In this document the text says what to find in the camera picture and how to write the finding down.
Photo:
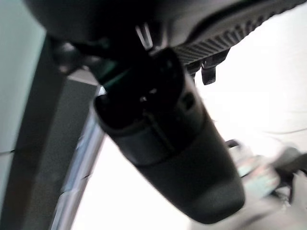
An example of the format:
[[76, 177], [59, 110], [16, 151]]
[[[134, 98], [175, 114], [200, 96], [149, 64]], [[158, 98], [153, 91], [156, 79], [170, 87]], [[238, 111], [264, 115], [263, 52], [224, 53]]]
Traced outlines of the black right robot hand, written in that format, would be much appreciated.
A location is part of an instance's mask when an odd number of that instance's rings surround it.
[[105, 94], [101, 128], [137, 171], [182, 213], [212, 224], [245, 194], [191, 72], [205, 82], [229, 50], [301, 0], [26, 0], [66, 71], [86, 66]]

